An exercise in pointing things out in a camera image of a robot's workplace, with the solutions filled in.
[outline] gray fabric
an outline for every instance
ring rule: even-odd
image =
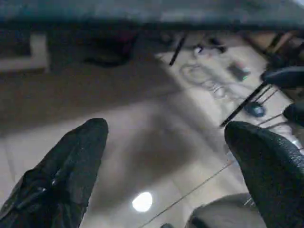
[[[266,228],[247,193],[226,196],[194,210],[186,228]]]

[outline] tiled floor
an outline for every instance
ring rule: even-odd
[[[229,85],[244,97],[259,85],[266,63],[245,43],[229,53],[252,72],[246,88]],[[247,191],[218,128],[236,102],[215,99],[181,76],[190,53],[183,51],[172,68],[166,63],[172,53],[162,53],[161,61],[138,55],[114,69],[70,64],[56,74],[1,78],[0,203],[64,133],[92,117],[105,118],[110,132],[83,228],[158,228],[168,222],[182,228],[194,208]],[[199,62],[233,82],[216,60]],[[289,104],[281,93],[272,99],[263,119]],[[258,122],[244,114],[237,118]],[[136,212],[131,202],[144,191],[153,204]]]

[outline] floor tile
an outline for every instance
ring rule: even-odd
[[[211,121],[210,125],[217,127],[261,84],[259,77],[265,69],[266,61],[253,48],[244,45],[231,47],[220,56],[202,55],[194,59],[192,55],[191,51],[182,51],[179,61],[170,68],[170,75],[177,84],[186,89],[184,92],[187,97],[201,109],[199,113],[204,113]],[[224,56],[225,59],[228,58],[228,62],[241,61],[250,70],[250,75],[242,83],[236,81],[226,70],[227,61],[222,60]],[[197,64],[203,68],[198,67],[195,70],[194,65]],[[246,116],[240,114],[239,119],[244,120]]]
[[[182,199],[143,228],[160,228],[165,223],[172,224],[174,228],[184,228],[191,213],[192,208],[185,199]]]
[[[224,132],[219,129],[223,113],[221,104],[209,92],[190,88],[165,97],[166,110],[178,116],[216,152],[223,152]]]
[[[88,209],[87,213],[80,224],[80,228],[113,228],[109,218],[104,215],[90,216],[90,211]]]
[[[282,114],[283,111],[292,103],[292,101],[285,95],[283,92],[278,90],[275,87],[272,87],[267,93],[265,93],[260,99],[259,102],[264,102],[266,108],[266,114],[258,120],[258,123],[265,121],[273,116]],[[265,124],[263,127],[269,127],[273,124],[283,122],[285,119],[283,116],[271,120]]]
[[[194,86],[199,86],[198,84],[194,84],[189,80],[188,74],[193,68],[193,66],[199,66],[200,63],[204,63],[205,65],[212,65],[214,60],[207,55],[200,56],[199,59],[194,57],[193,51],[182,50],[176,62],[173,66],[169,66],[167,63],[167,59],[171,58],[172,53],[166,52],[161,53],[160,61],[164,63],[164,68],[168,72],[168,74],[173,78],[174,82],[177,83],[181,88],[187,89]],[[203,72],[198,72],[198,76],[201,77]]]
[[[140,192],[143,191],[151,193],[153,198],[153,203],[149,211],[140,213],[132,208],[132,200],[136,196],[136,194],[134,194],[133,198],[120,202],[117,208],[107,210],[107,213],[111,214],[110,218],[115,227],[141,227],[181,198],[174,183],[166,179],[154,183],[150,188],[142,189]]]
[[[197,208],[223,196],[242,192],[248,192],[247,187],[239,167],[232,164],[195,189],[186,199]]]
[[[154,55],[154,57],[159,60],[160,62],[162,62],[165,66],[169,66],[169,63],[172,59],[174,52],[161,52],[161,53],[157,53]]]
[[[64,134],[85,121],[74,119],[8,134],[5,140],[7,150],[12,154],[15,180],[18,181],[24,172],[34,168]]]
[[[15,168],[11,154],[7,151],[5,141],[0,139],[0,208],[9,197],[14,185]]]
[[[6,133],[68,121],[117,101],[107,70],[85,64],[70,65],[59,73],[4,80],[0,120]]]
[[[181,90],[153,56],[113,68],[111,78],[121,100],[137,101]]]
[[[114,112],[110,112],[111,115],[104,115],[110,120],[121,119],[123,114],[130,119],[130,122],[124,122],[122,129],[117,124],[113,128],[109,121],[107,148],[113,151],[112,156],[123,153],[119,155],[121,159],[121,156],[125,156],[130,150],[130,157],[136,156],[136,151],[145,154],[150,159],[146,163],[147,167],[158,161],[159,168],[155,169],[154,175],[173,171],[170,175],[182,195],[186,195],[230,163],[223,152],[223,135],[218,133],[219,130],[215,127],[206,128],[204,115],[196,112],[195,108],[191,107],[191,102],[180,110],[180,105],[183,105],[181,101],[184,99],[188,99],[184,93],[177,93],[126,106],[125,111],[121,108],[117,115],[114,115]],[[186,113],[187,116],[181,113],[183,110],[189,111]],[[218,147],[221,150],[214,152],[212,148]],[[150,151],[157,154],[155,158],[149,155]]]

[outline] tile grout line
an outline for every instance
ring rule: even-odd
[[[160,216],[161,214],[163,214],[164,212],[166,212],[167,210],[169,210],[170,208],[172,208],[174,205],[176,205],[177,203],[179,203],[181,200],[183,200],[184,198],[186,198],[187,196],[189,196],[192,192],[194,192],[195,190],[197,190],[199,187],[203,186],[207,181],[209,181],[211,178],[217,176],[220,172],[222,172],[223,170],[225,170],[226,168],[228,168],[231,164],[226,165],[224,168],[222,168],[221,170],[219,170],[218,172],[216,172],[215,174],[213,174],[211,177],[209,177],[208,179],[206,179],[204,182],[202,182],[201,184],[199,184],[197,187],[195,187],[194,189],[192,189],[190,192],[188,192],[186,195],[182,196],[180,199],[178,199],[176,202],[174,202],[173,204],[171,204],[170,206],[168,206],[166,209],[164,209],[163,211],[161,211],[160,213],[158,213],[156,216],[154,216],[152,219],[150,219],[148,222],[144,223],[143,225],[139,226],[138,228],[143,228],[144,226],[148,225],[150,222],[152,222],[154,219],[156,219],[158,216]]]

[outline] dark table surface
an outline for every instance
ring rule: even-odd
[[[292,0],[0,0],[0,29],[103,28],[304,29],[304,8]]]

